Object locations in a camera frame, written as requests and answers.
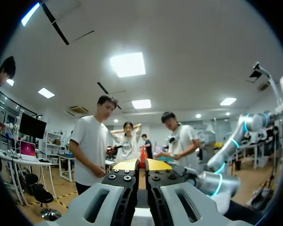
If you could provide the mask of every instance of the ceiling light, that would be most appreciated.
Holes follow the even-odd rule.
[[[7,79],[6,82],[7,82],[9,85],[13,86],[15,81],[12,80],[12,79]]]
[[[133,100],[132,104],[135,109],[151,108],[150,100]]]
[[[110,58],[110,63],[120,78],[146,73],[142,53],[114,56]]]
[[[226,98],[224,101],[220,103],[221,106],[229,106],[234,103],[237,99],[236,98]]]
[[[32,7],[31,10],[28,11],[28,13],[22,18],[21,23],[23,26],[25,26],[30,19],[30,17],[33,15],[33,13],[37,10],[37,8],[40,6],[39,3],[35,4],[34,7]]]
[[[47,99],[49,99],[49,98],[54,96],[54,94],[52,92],[48,91],[45,88],[40,89],[38,93],[40,93],[41,95],[45,96]]]

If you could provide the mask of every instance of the hair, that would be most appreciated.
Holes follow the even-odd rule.
[[[123,126],[123,129],[125,129],[125,127],[126,127],[126,125],[130,125],[131,126],[131,128],[133,129],[133,124],[131,123],[131,122],[129,122],[129,121],[126,121],[125,123],[124,123],[124,126]]]
[[[162,123],[165,123],[168,119],[170,118],[175,118],[176,116],[174,115],[173,112],[165,112],[163,113],[162,117],[161,117],[161,121]]]
[[[112,102],[114,103],[114,109],[116,109],[117,107],[117,99],[109,94],[105,94],[102,95],[99,100],[98,100],[98,104],[102,105],[103,103],[105,103],[106,101]]]
[[[13,56],[6,58],[0,66],[0,73],[5,72],[12,79],[16,73],[16,63]]]

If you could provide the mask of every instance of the laptop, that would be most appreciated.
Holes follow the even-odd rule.
[[[36,158],[36,146],[33,143],[20,141],[20,153],[23,160],[39,161]]]

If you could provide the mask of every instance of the woman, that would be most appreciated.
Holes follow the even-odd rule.
[[[139,141],[142,133],[142,124],[133,126],[131,122],[126,122],[122,130],[113,130],[111,134],[116,142],[122,145],[122,149],[118,150],[116,162],[121,162],[129,159],[139,159]]]

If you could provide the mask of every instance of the black pants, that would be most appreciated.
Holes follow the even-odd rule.
[[[148,159],[153,159],[152,151],[147,150]]]
[[[79,195],[91,187],[91,186],[81,185],[77,182],[75,183],[75,186]]]

